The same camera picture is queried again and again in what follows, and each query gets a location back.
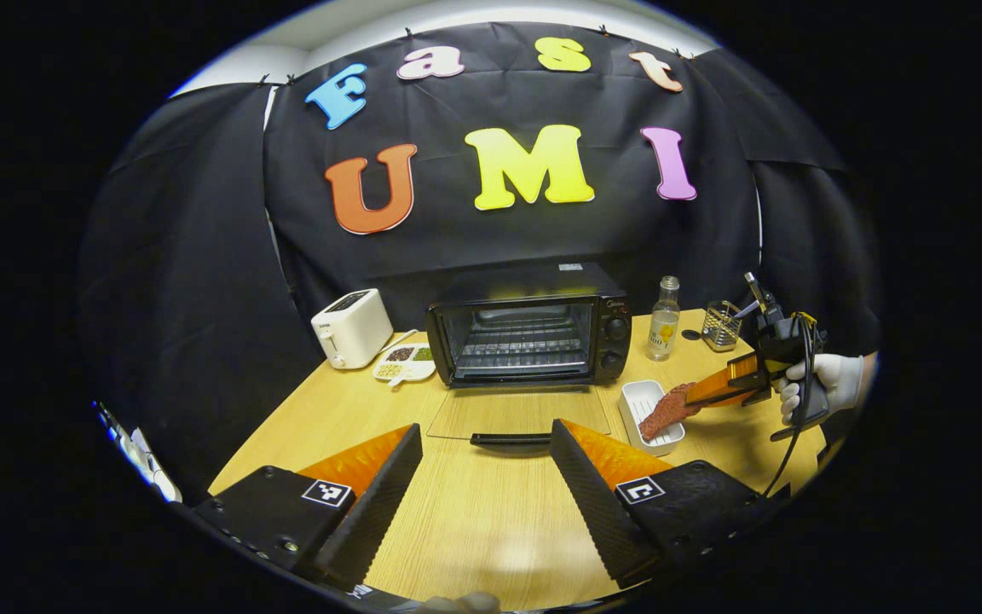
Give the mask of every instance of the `hand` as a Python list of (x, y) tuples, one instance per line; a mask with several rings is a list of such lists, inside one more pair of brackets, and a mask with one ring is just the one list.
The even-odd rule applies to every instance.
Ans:
[(500, 614), (499, 598), (486, 592), (471, 592), (460, 599), (432, 597), (417, 607), (414, 614)]
[[(863, 379), (863, 358), (849, 357), (837, 354), (817, 354), (813, 359), (813, 372), (825, 388), (825, 396), (829, 399), (829, 414), (841, 409), (854, 408), (860, 401)], [(806, 377), (806, 361), (787, 369), (786, 377), (780, 377), (776, 389), (783, 406), (783, 424), (790, 425), (794, 408), (802, 402), (801, 387), (791, 384), (792, 379)]]

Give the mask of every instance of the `meat patty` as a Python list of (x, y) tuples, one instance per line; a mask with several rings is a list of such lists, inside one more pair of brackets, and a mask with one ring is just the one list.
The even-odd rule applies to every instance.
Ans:
[(698, 405), (685, 405), (685, 399), (689, 396), (695, 382), (677, 385), (666, 396), (662, 397), (654, 407), (654, 412), (646, 416), (646, 420), (639, 423), (638, 430), (643, 434), (643, 440), (649, 442), (658, 435), (662, 428), (681, 422), (686, 417), (694, 416), (699, 413)]

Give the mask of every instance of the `white toaster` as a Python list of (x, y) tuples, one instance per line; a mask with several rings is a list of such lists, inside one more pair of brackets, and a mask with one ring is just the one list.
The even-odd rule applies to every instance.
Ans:
[(324, 355), (337, 369), (370, 364), (393, 337), (393, 323), (377, 288), (340, 297), (310, 320)]

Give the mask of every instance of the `black cable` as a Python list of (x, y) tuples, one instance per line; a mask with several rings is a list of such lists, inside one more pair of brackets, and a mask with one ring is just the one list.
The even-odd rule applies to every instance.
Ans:
[(779, 463), (779, 471), (775, 471), (775, 477), (771, 479), (771, 484), (768, 484), (767, 489), (764, 489), (764, 497), (771, 493), (772, 487), (775, 487), (775, 482), (779, 481), (780, 475), (783, 475), (783, 470), (787, 469), (787, 461), (790, 460), (790, 455), (794, 453), (794, 444), (798, 443), (798, 436), (802, 433), (802, 425), (806, 423), (806, 410), (810, 407), (810, 378), (813, 376), (813, 345), (810, 342), (810, 327), (806, 323), (806, 319), (802, 315), (795, 315), (794, 318), (798, 322), (798, 329), (802, 333), (802, 349), (804, 356), (806, 357), (806, 382), (805, 385), (801, 387), (801, 400), (798, 403), (798, 407), (794, 408), (794, 412), (791, 412), (791, 424), (794, 425), (794, 435), (790, 437), (790, 444), (787, 446), (787, 454), (783, 456), (783, 462)]

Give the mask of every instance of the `wooden table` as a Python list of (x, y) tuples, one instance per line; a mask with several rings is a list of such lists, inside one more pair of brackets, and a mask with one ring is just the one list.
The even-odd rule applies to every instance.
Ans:
[[(701, 330), (704, 310), (681, 314), (679, 330)], [(644, 356), (650, 316), (632, 321), (632, 350), (619, 380), (598, 385), (611, 436), (627, 442), (616, 408), (630, 381), (657, 380), (665, 389), (698, 381), (745, 343), (716, 353), (705, 342), (675, 338), (669, 361)], [(405, 342), (425, 341), (425, 332)], [(448, 388), (439, 376), (390, 389), (373, 365), (336, 370), (323, 362), (242, 444), (222, 469), (212, 494), (263, 464), (299, 471), (328, 455), (406, 424), (422, 428), (424, 459), (397, 510), (365, 584), (425, 601), (471, 591), (498, 595), (503, 610), (535, 610), (615, 594), (568, 487), (549, 455), (507, 458), (463, 439), (426, 435)], [(677, 466), (704, 459), (757, 492), (774, 477), (788, 440), (769, 442), (783, 428), (779, 399), (749, 408), (705, 408), (685, 421), (685, 439), (663, 460)], [(794, 492), (817, 470), (821, 429), (803, 432), (776, 489)]]

